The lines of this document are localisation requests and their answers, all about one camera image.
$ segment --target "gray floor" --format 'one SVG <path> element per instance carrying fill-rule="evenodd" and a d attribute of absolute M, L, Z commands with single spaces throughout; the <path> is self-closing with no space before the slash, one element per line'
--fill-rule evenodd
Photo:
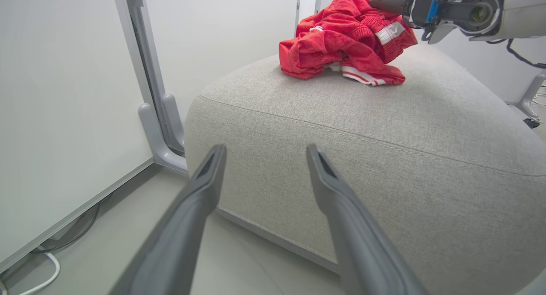
<path fill-rule="evenodd" d="M 153 165 L 115 191 L 88 234 L 55 252 L 59 277 L 41 295 L 107 294 L 186 178 Z M 43 255 L 21 260 L 4 277 L 10 295 L 47 280 Z M 339 277 L 213 214 L 197 260 L 193 295 L 343 294 Z"/>

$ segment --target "gray metal bracket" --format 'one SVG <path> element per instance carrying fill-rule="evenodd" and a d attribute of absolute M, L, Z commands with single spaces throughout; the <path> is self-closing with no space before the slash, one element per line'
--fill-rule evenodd
<path fill-rule="evenodd" d="M 521 112 L 530 118 L 538 118 L 538 115 L 531 109 L 531 103 L 542 86 L 542 83 L 544 83 L 544 80 L 546 80 L 546 69 L 543 69 L 542 72 L 533 79 L 529 87 L 527 87 L 523 97 L 521 97 L 521 100 L 514 104 Z"/>
<path fill-rule="evenodd" d="M 157 120 L 157 114 L 154 107 L 148 103 L 143 103 L 138 109 L 138 114 L 156 163 L 184 173 L 189 173 L 186 158 L 172 152 L 172 150 L 167 147 L 161 134 L 160 123 Z"/>
<path fill-rule="evenodd" d="M 183 124 L 174 96 L 165 92 L 146 0 L 127 0 L 127 7 L 152 93 L 160 135 L 163 136 L 167 147 L 184 154 Z"/>

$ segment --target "fabric ottoman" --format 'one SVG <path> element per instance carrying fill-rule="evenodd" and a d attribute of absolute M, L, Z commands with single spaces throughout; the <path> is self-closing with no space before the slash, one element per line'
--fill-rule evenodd
<path fill-rule="evenodd" d="M 546 267 L 546 144 L 433 46 L 392 64 L 403 85 L 301 81 L 277 56 L 237 70 L 191 106 L 190 171 L 225 143 L 219 212 L 336 271 L 305 158 L 315 143 L 431 294 L 517 293 Z"/>

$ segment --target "gray ottoman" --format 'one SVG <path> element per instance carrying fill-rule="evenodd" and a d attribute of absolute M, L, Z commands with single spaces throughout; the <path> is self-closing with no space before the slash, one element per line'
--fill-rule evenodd
<path fill-rule="evenodd" d="M 195 170 L 226 143 L 220 213 L 336 270 L 308 174 L 322 147 L 433 295 L 513 295 L 546 267 L 546 144 L 432 46 L 403 85 L 284 75 L 277 56 L 210 85 L 187 117 Z"/>

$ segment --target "metal leg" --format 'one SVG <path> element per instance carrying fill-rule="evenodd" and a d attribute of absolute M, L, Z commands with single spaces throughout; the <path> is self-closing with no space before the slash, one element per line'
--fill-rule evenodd
<path fill-rule="evenodd" d="M 186 158 L 172 152 L 172 150 L 167 147 L 165 140 L 163 140 L 160 123 L 157 120 L 157 114 L 154 107 L 148 103 L 143 103 L 138 109 L 138 114 L 146 137 L 148 138 L 148 143 L 150 143 L 150 148 L 152 148 L 152 153 L 154 153 L 156 163 L 184 173 L 189 173 Z"/>
<path fill-rule="evenodd" d="M 180 113 L 176 105 L 174 95 L 167 93 L 163 96 L 163 108 L 166 112 L 167 125 L 169 132 L 172 134 L 171 143 L 174 149 L 184 149 L 184 126 L 180 120 Z"/>
<path fill-rule="evenodd" d="M 543 69 L 540 74 L 538 74 L 529 87 L 527 88 L 527 91 L 525 91 L 525 94 L 523 97 L 521 97 L 521 100 L 515 104 L 515 106 L 521 110 L 525 115 L 529 116 L 530 118 L 538 118 L 538 115 L 533 112 L 531 109 L 531 102 L 534 99 L 534 96 L 537 94 L 538 90 L 542 86 L 542 83 L 544 83 L 544 80 L 546 79 L 546 69 Z"/>

